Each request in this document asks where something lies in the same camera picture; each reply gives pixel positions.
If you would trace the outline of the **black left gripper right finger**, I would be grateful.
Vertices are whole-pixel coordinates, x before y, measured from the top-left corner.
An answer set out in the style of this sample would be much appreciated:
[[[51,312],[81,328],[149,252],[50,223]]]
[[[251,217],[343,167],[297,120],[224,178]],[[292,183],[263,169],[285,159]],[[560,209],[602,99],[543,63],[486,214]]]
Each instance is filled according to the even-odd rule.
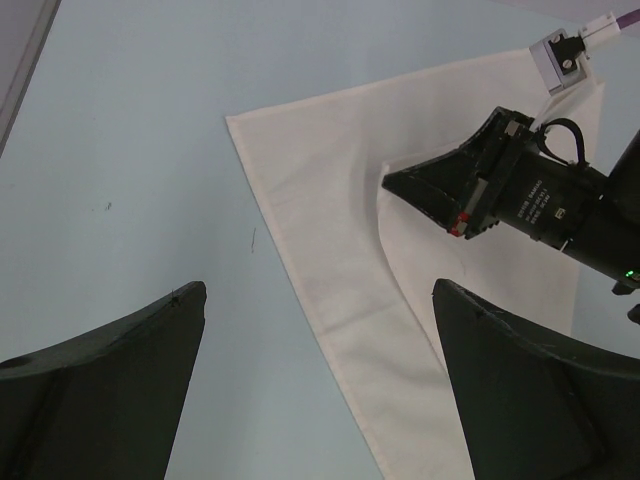
[[[439,279],[433,306],[478,479],[636,479],[639,361]]]

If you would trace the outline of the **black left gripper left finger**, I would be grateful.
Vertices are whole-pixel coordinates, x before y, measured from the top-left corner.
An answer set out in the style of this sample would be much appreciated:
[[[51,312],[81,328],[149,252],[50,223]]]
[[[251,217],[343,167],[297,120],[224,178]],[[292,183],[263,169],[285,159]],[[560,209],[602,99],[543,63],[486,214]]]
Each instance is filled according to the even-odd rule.
[[[4,479],[162,479],[205,326],[190,282],[1,364]]]

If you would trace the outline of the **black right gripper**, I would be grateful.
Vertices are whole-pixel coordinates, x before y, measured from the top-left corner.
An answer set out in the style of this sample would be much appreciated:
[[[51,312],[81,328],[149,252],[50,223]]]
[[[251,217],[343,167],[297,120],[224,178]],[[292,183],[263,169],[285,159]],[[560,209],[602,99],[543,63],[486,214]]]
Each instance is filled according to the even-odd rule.
[[[586,159],[576,122],[496,108],[465,144],[385,166],[381,186],[451,235],[504,223],[614,280],[639,288],[639,140],[610,174]]]

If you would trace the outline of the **white cloth napkin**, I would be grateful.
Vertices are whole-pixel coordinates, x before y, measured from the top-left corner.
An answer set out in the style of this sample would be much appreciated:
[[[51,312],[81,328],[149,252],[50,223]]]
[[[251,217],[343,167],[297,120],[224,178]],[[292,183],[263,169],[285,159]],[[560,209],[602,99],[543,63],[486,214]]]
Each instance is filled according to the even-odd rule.
[[[473,475],[431,293],[450,279],[561,333],[578,264],[500,225],[457,239],[381,188],[498,106],[549,94],[528,49],[255,110],[227,125],[306,318],[387,479]]]

